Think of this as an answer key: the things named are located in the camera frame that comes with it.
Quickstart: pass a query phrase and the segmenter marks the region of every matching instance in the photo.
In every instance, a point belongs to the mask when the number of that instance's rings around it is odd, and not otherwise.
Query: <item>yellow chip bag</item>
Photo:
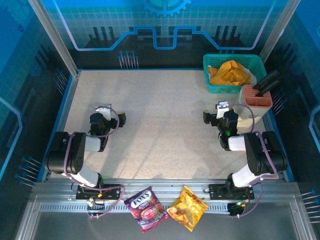
[[[188,186],[184,186],[180,197],[167,209],[168,214],[191,232],[208,208]]]

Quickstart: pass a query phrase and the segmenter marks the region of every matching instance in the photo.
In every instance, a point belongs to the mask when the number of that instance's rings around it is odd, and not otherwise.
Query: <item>glass panel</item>
[[[28,1],[1,4],[0,234],[14,239],[70,73]]]
[[[279,69],[273,113],[302,193],[320,191],[320,2],[302,0],[266,62]],[[313,224],[320,234],[320,225]]]
[[[81,69],[202,68],[259,54],[287,0],[44,0]]]

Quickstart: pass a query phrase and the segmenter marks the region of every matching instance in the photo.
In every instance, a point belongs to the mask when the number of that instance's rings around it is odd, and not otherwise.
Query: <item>blue edge trim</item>
[[[70,86],[71,86],[71,83],[73,82],[73,77],[72,75],[70,75],[69,77],[69,80],[68,80],[68,84],[66,85],[66,88],[65,88],[65,91],[64,91],[64,95],[63,95],[63,98],[62,98],[62,102],[61,102],[61,105],[60,105],[60,108],[59,108],[59,112],[58,112],[58,115],[56,116],[56,119],[55,119],[55,123],[54,123],[54,126],[53,126],[53,129],[52,129],[52,133],[51,133],[51,136],[50,136],[50,139],[49,139],[49,142],[48,142],[48,146],[46,147],[46,150],[45,150],[45,154],[44,154],[44,158],[42,160],[42,165],[41,165],[41,168],[40,168],[40,171],[39,171],[39,175],[36,179],[37,182],[42,182],[43,181],[43,177],[44,177],[44,174],[46,172],[45,170],[45,158],[46,158],[46,155],[47,155],[47,152],[49,150],[49,146],[51,145],[51,142],[54,138],[54,135],[56,133],[56,131],[58,130],[58,126],[59,126],[59,123],[60,123],[60,120],[61,120],[61,117],[62,117],[62,113],[64,111],[64,107],[65,107],[65,104],[66,104],[66,101],[67,101],[67,97],[68,97],[68,94],[69,94],[69,91],[70,91]]]
[[[82,71],[82,70],[87,70],[87,71],[104,71],[104,70],[122,70],[122,69],[79,69],[79,72]],[[159,68],[151,68],[151,69],[139,69],[139,70],[159,70]],[[174,69],[174,68],[166,68],[166,69],[161,69],[161,70],[178,70],[178,69]],[[180,69],[180,70],[203,70],[203,68],[183,68],[183,69]],[[70,90],[70,87],[71,87],[71,83],[73,81],[73,77],[70,76],[69,78],[69,81],[68,81],[68,84],[66,86],[66,89],[65,89],[65,92],[64,92],[64,96],[63,96],[63,99],[62,99],[62,102],[61,102],[61,105],[60,105],[60,109],[59,109],[59,112],[58,112],[58,115],[56,117],[56,120],[55,120],[55,123],[54,123],[54,126],[53,126],[53,129],[52,129],[52,133],[51,133],[51,136],[50,136],[50,139],[49,139],[49,143],[48,143],[48,146],[45,150],[45,154],[44,156],[47,155],[47,152],[49,150],[49,146],[54,138],[54,135],[58,129],[58,126],[59,126],[59,123],[60,123],[60,120],[61,120],[61,117],[62,117],[62,113],[63,113],[63,110],[64,110],[64,106],[66,104],[66,101],[67,101],[67,97],[68,97],[68,94],[69,94],[69,90]],[[267,113],[270,117],[270,121],[271,121],[271,124],[272,124],[272,127],[273,127],[273,131],[275,132],[277,138],[279,139],[279,142],[282,146],[282,149],[284,151],[284,153],[286,154],[286,151],[285,151],[285,147],[284,147],[284,144],[281,140],[281,137],[280,137],[280,133],[279,133],[279,130],[278,130],[278,127],[277,127],[277,123],[276,123],[276,119],[274,117],[274,114],[272,113],[271,110],[269,110],[269,112]],[[288,163],[288,167],[286,169],[286,173],[287,173],[287,176],[288,176],[288,180],[290,182],[294,182],[295,181],[295,178],[294,178],[294,175],[292,173],[292,170],[291,170],[291,167],[290,167],[290,163]],[[41,169],[39,171],[39,175],[38,175],[38,178],[37,178],[37,182],[42,182],[43,181],[43,177],[44,177],[44,174],[45,174],[45,161],[42,162],[42,166],[41,166]]]
[[[284,151],[284,154],[287,156],[287,153],[286,153],[286,150],[285,150],[285,146],[284,146],[284,144],[282,142],[282,139],[281,139],[281,136],[280,136],[280,132],[278,130],[278,126],[277,126],[277,123],[276,123],[276,119],[275,119],[275,116],[274,116],[272,110],[269,110],[267,114],[270,117],[270,121],[271,121],[271,124],[272,124],[273,131],[274,131],[275,135],[277,136],[277,138],[279,139],[279,142],[280,142],[281,147],[282,147],[282,149]],[[295,182],[295,178],[294,178],[294,175],[292,173],[289,161],[288,161],[288,167],[286,169],[286,174],[287,174],[289,182]]]

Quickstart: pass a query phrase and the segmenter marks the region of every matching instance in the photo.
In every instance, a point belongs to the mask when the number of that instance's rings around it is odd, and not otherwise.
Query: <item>white arm segment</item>
[[[232,180],[234,186],[237,188],[248,187],[255,179],[263,179],[266,175],[272,175],[270,173],[264,173],[259,176],[255,176],[249,169],[248,164],[246,164],[241,170],[232,174]]]
[[[82,169],[77,174],[71,174],[72,177],[89,187],[95,187],[98,183],[98,173],[92,171],[87,165],[83,164]]]
[[[228,138],[230,151],[246,151],[245,137],[243,135]]]
[[[98,137],[85,136],[84,151],[86,152],[98,152],[100,151],[101,141]]]

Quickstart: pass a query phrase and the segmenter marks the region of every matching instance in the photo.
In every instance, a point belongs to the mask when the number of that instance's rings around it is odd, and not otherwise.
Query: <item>teal plastic basket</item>
[[[267,75],[264,63],[258,55],[253,54],[206,54],[203,56],[203,69],[206,84],[208,85],[209,92],[214,94],[238,94],[242,86],[229,86],[229,85],[211,85],[209,83],[207,66],[211,65],[214,68],[220,68],[221,65],[229,60],[235,60],[237,63],[242,64],[245,68],[255,75],[256,81],[259,82],[264,76]]]

